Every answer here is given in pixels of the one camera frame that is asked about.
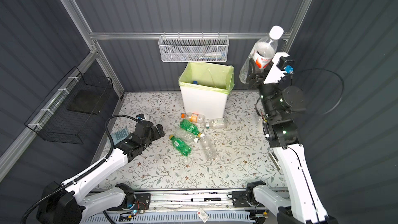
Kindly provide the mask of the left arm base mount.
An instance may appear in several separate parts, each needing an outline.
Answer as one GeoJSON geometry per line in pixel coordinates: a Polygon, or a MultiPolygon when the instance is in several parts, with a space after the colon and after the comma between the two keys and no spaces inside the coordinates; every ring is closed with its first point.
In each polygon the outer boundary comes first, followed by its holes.
{"type": "Polygon", "coordinates": [[[109,208],[108,211],[146,211],[149,210],[151,194],[128,195],[121,205],[109,208]]]}

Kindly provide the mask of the red white carton label bottle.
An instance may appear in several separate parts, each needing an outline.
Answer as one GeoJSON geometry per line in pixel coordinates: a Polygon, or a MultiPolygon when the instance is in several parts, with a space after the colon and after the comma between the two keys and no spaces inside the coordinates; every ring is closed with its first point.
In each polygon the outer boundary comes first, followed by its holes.
{"type": "Polygon", "coordinates": [[[239,73],[239,79],[243,84],[248,84],[250,61],[262,71],[272,61],[278,48],[278,41],[284,34],[284,29],[280,26],[273,26],[270,32],[260,38],[253,46],[248,58],[239,73]]]}

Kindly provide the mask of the orange label orange cap bottle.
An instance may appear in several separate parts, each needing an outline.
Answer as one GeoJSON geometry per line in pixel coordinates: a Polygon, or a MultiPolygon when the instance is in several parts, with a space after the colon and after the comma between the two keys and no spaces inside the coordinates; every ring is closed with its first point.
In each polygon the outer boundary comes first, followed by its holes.
{"type": "Polygon", "coordinates": [[[206,122],[206,118],[204,115],[195,114],[195,113],[181,113],[181,118],[186,119],[191,123],[196,123],[201,125],[205,124],[206,122]]]}

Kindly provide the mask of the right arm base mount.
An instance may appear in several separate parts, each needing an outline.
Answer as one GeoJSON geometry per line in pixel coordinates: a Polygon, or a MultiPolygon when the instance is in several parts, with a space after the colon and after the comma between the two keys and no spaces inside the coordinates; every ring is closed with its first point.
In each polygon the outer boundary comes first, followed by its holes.
{"type": "Polygon", "coordinates": [[[245,191],[233,191],[231,195],[233,206],[235,208],[263,206],[263,204],[255,200],[252,190],[246,189],[245,191]]]}

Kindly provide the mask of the green soda bottle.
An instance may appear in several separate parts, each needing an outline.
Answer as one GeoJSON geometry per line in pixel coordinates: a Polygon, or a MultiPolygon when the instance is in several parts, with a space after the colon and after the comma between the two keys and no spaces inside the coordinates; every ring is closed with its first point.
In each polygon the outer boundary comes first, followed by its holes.
{"type": "Polygon", "coordinates": [[[198,127],[196,125],[194,125],[193,123],[189,122],[186,119],[183,119],[180,124],[179,124],[180,128],[188,131],[191,134],[194,134],[196,137],[198,138],[202,138],[205,136],[204,133],[202,133],[198,127]]]}
{"type": "Polygon", "coordinates": [[[191,153],[191,147],[180,138],[177,138],[174,135],[170,135],[169,139],[171,140],[174,148],[178,150],[183,156],[187,157],[191,153]]]}

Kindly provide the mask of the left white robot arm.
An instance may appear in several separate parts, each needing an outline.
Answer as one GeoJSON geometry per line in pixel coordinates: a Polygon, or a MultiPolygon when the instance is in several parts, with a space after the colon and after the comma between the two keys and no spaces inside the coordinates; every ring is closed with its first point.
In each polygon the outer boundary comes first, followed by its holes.
{"type": "Polygon", "coordinates": [[[43,191],[36,214],[42,224],[78,224],[87,218],[120,207],[137,211],[135,191],[124,183],[90,195],[92,189],[113,172],[141,155],[153,141],[165,136],[161,124],[140,120],[133,133],[113,147],[111,154],[62,184],[50,183],[43,191]]]}

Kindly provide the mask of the large clear bottle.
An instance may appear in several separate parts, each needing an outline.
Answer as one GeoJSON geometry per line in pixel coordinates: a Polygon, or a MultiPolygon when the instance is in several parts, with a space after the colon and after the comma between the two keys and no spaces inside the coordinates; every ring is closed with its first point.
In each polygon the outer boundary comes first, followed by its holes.
{"type": "Polygon", "coordinates": [[[196,144],[200,140],[196,135],[194,135],[182,128],[175,129],[173,132],[173,135],[189,145],[196,144]]]}

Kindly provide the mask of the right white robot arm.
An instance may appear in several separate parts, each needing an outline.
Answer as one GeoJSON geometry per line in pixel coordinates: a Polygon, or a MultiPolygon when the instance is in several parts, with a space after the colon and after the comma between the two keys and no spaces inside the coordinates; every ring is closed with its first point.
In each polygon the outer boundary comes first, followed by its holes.
{"type": "Polygon", "coordinates": [[[266,83],[270,76],[269,68],[263,72],[249,62],[247,82],[259,91],[263,133],[283,171],[290,199],[259,181],[248,184],[248,197],[252,204],[266,207],[279,224],[336,224],[338,220],[327,213],[317,194],[292,117],[306,111],[304,92],[295,86],[280,89],[278,82],[266,83]]]}

